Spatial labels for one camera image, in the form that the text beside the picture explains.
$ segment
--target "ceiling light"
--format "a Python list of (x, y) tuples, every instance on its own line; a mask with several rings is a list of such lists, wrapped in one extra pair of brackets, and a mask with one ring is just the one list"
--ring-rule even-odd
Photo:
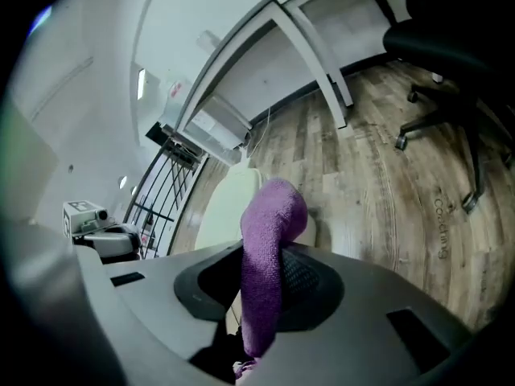
[(123, 187), (126, 185), (127, 183), (127, 176), (122, 176), (121, 178), (118, 179), (118, 186), (123, 189)]
[(143, 87), (145, 85), (145, 69), (142, 68), (138, 74), (138, 100), (143, 97)]
[(43, 10), (41, 13), (39, 13), (37, 16), (35, 16), (34, 22), (32, 22), (31, 29), (29, 31), (29, 35), (37, 29), (39, 26), (41, 26), (44, 21), (50, 17), (50, 14), (52, 13), (52, 6), (48, 6), (45, 10)]

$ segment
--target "laminate flooring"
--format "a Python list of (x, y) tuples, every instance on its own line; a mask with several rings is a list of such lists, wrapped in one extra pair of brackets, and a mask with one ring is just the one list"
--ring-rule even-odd
[[(513, 173), (496, 143), (485, 140), (486, 190), (467, 216), (461, 200), (472, 187), (472, 165), (461, 129), (424, 129), (409, 135), (404, 152), (393, 147), (403, 123), (434, 108), (424, 96), (409, 103), (410, 85), (453, 85), (436, 86), (429, 72), (399, 62), (346, 80), (355, 101), (346, 128), (335, 129), (322, 94), (313, 92), (274, 113), (267, 129), (266, 120), (253, 129), (249, 150), (263, 136), (253, 164), (299, 189), (317, 224), (317, 248), (392, 269), (471, 329), (481, 328), (515, 265)], [(214, 159), (204, 168), (174, 253), (192, 249), (226, 170)]]

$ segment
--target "black office chair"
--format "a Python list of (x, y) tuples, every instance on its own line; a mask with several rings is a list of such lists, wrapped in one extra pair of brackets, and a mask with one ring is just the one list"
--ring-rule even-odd
[[(467, 135), (475, 175), (475, 190), (462, 202), (470, 211), (484, 192), (484, 169), (478, 155), (479, 133), (489, 134), (513, 148), (508, 134), (476, 107), (480, 97), (506, 129), (515, 128), (508, 95), (515, 89), (513, 72), (513, 0), (406, 0), (412, 19), (391, 26), (383, 44), (387, 52), (428, 71), (452, 79), (459, 94), (414, 84), (408, 101), (418, 94), (429, 97), (438, 108), (400, 129), (395, 146), (404, 150), (406, 134), (449, 122)], [(507, 166), (511, 152), (502, 156)]]

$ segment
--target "desk leg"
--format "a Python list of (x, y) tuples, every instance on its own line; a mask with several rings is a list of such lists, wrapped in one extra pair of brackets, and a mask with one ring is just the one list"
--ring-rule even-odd
[(340, 129), (345, 127), (347, 123), (345, 122), (344, 113), (342, 112), (340, 103), (336, 98), (336, 94), (332, 89), (331, 82), (329, 81), (328, 76), (323, 69), (322, 64), (320, 63), (319, 58), (317, 57), (309, 42), (280, 6), (273, 5), (272, 19), (277, 23), (286, 37), (291, 41), (291, 43), (306, 62), (307, 66), (311, 70), (311, 73), (313, 73), (313, 76), (315, 76), (316, 81), (320, 86), (320, 90), (322, 90), (323, 96), (325, 97), (329, 109), (331, 110), (332, 117), (335, 119), (336, 128)]
[(233, 105), (231, 105), (226, 99), (224, 99), (219, 94), (212, 94), (212, 99), (220, 103), (223, 107), (227, 109), (229, 113), (231, 113), (240, 123), (245, 126), (248, 130), (252, 129), (252, 125), (250, 121), (248, 121), (245, 116), (243, 116), (238, 109), (236, 109)]
[(345, 105), (347, 107), (352, 106), (353, 102), (351, 93), (348, 90), (344, 77), (341, 75), (341, 72), (338, 69), (336, 55), (334, 54), (332, 49), (323, 41), (322, 37), (316, 30), (311, 20), (304, 14), (300, 7), (286, 6), (286, 9), (290, 11), (291, 16), (297, 22), (299, 28), (303, 31), (303, 33), (311, 43), (312, 47), (315, 48), (316, 54), (322, 61), (323, 68), (326, 72), (329, 73), (329, 76), (331, 76), (333, 81), (338, 86), (340, 94), (344, 99)]

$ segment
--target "purple towel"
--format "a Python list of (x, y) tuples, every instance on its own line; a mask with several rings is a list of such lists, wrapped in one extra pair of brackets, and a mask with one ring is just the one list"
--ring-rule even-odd
[(247, 355), (262, 357), (272, 344), (281, 313), (279, 242), (306, 228), (307, 206), (293, 185), (271, 179), (241, 217), (241, 330)]

